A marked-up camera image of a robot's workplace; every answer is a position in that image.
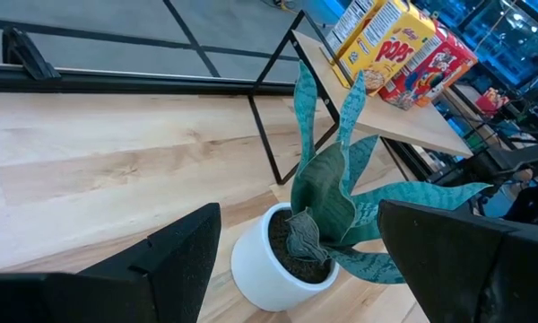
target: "snake plant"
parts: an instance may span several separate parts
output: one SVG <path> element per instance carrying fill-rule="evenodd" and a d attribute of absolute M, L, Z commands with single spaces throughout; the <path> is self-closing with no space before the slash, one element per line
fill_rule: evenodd
<path fill-rule="evenodd" d="M 378 140 L 377 135 L 351 144 L 351 133 L 365 106 L 363 74 L 359 73 L 341 109 L 334 144 L 316 154 L 313 127 L 317 86 L 301 63 L 295 86 L 294 108 L 301 133 L 302 153 L 291 189 L 291 233 L 287 239 L 292 257 L 324 263 L 332 258 L 349 273 L 380 284 L 404 279 L 387 253 L 359 252 L 353 246 L 380 238 L 378 203 L 391 199 L 454 210 L 487 184 L 472 183 L 443 188 L 425 182 L 405 181 L 351 196 Z"/>

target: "yellow cereal box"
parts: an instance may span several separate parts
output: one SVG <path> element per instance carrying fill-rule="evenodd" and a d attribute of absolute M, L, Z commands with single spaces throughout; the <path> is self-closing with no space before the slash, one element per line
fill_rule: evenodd
<path fill-rule="evenodd" d="M 387 0 L 339 61 L 351 77 L 362 70 L 368 95 L 377 94 L 436 32 L 434 21 L 403 0 Z M 345 87 L 338 66 L 334 71 Z"/>
<path fill-rule="evenodd" d="M 326 35 L 326 42 L 334 54 L 339 57 L 359 36 L 365 25 L 370 21 L 386 0 L 353 0 L 343 13 L 339 22 Z M 333 58 L 326 48 L 323 53 L 333 63 Z"/>

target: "wooden shelf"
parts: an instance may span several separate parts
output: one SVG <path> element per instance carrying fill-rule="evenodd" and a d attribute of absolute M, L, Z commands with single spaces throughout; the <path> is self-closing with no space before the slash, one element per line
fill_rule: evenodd
<path fill-rule="evenodd" d="M 293 31 L 293 36 L 333 104 L 340 109 L 349 90 L 341 85 L 321 52 L 320 47 L 323 44 L 297 31 Z M 378 95 L 367 97 L 365 109 L 360 114 L 356 127 L 370 134 L 379 134 L 385 138 L 417 144 L 454 156 L 473 155 L 463 139 L 432 104 L 424 108 L 414 106 L 405 111 L 384 102 Z"/>

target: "floor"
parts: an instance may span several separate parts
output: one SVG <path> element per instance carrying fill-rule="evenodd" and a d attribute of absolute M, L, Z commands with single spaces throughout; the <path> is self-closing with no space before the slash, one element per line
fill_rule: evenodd
<path fill-rule="evenodd" d="M 286 171 L 299 158 L 292 99 L 256 103 Z M 319 105 L 316 135 L 332 122 Z M 357 189 L 401 180 L 379 143 Z M 274 184 L 246 98 L 0 93 L 0 272 L 77 272 L 217 201 L 221 241 L 200 322 L 427 322 L 406 285 L 343 270 L 293 310 L 245 300 L 231 280 L 232 246 L 288 195 Z M 357 248 L 384 250 L 380 240 Z"/>
<path fill-rule="evenodd" d="M 295 14 L 271 7 L 271 0 L 4 0 L 0 19 L 66 28 L 121 33 L 188 43 L 189 40 L 164 1 L 171 2 L 200 45 L 273 53 Z M 325 0 L 297 0 L 318 22 L 334 23 Z M 306 23 L 300 28 L 312 35 Z M 156 48 L 30 35 L 45 59 L 55 66 L 210 76 L 201 58 L 189 49 Z M 296 56 L 291 48 L 285 54 Z M 222 77 L 255 79 L 266 58 L 208 53 Z M 268 75 L 291 82 L 296 63 L 278 61 Z"/>

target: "light wood tabletop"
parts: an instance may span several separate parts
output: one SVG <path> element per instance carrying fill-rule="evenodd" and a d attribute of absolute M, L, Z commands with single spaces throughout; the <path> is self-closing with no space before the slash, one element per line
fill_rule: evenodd
<path fill-rule="evenodd" d="M 336 108 L 340 109 L 349 92 L 339 82 L 321 51 L 323 44 L 298 31 L 293 35 Z M 359 130 L 379 134 L 407 144 L 417 144 L 454 156 L 470 157 L 470 148 L 432 105 L 414 106 L 405 111 L 384 102 L 378 95 L 367 97 L 367 105 L 357 120 Z"/>
<path fill-rule="evenodd" d="M 288 170 L 300 154 L 292 98 L 256 103 Z M 316 137 L 331 125 L 319 104 Z M 356 189 L 402 180 L 379 142 Z M 288 199 L 289 187 L 274 185 L 245 97 L 0 93 L 0 272 L 78 272 L 220 202 L 221 240 L 199 322 L 427 322 L 407 285 L 371 284 L 344 270 L 293 310 L 265 312 L 243 298 L 231 278 L 233 245 Z M 385 250 L 381 240 L 357 248 Z"/>

